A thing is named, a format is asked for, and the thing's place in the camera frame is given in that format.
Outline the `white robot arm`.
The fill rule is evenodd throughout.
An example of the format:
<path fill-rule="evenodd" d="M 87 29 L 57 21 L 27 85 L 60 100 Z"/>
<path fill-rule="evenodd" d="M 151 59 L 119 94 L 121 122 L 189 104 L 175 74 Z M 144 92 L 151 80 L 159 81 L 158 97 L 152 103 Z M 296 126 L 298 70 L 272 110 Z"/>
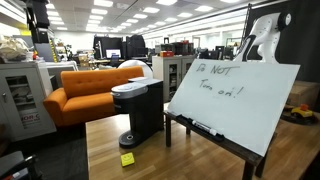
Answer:
<path fill-rule="evenodd" d="M 290 25 L 290 13 L 272 13 L 258 18 L 239 48 L 234 58 L 236 62 L 247 61 L 253 46 L 257 46 L 257 53 L 262 57 L 262 62 L 277 64 L 275 57 L 276 48 L 280 40 L 281 31 Z"/>

